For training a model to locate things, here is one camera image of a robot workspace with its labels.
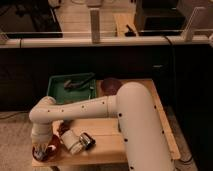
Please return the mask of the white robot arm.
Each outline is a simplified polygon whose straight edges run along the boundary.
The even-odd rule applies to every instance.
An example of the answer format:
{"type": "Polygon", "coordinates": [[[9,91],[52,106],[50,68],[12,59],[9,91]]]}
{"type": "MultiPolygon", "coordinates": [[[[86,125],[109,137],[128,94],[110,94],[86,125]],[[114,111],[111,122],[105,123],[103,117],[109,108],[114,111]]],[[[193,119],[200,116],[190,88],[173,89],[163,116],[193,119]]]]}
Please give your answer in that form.
{"type": "Polygon", "coordinates": [[[117,117],[130,171],[175,171],[165,131],[149,90],[138,82],[123,84],[112,96],[58,105],[42,98],[30,111],[33,147],[44,153],[58,120],[117,117]]]}

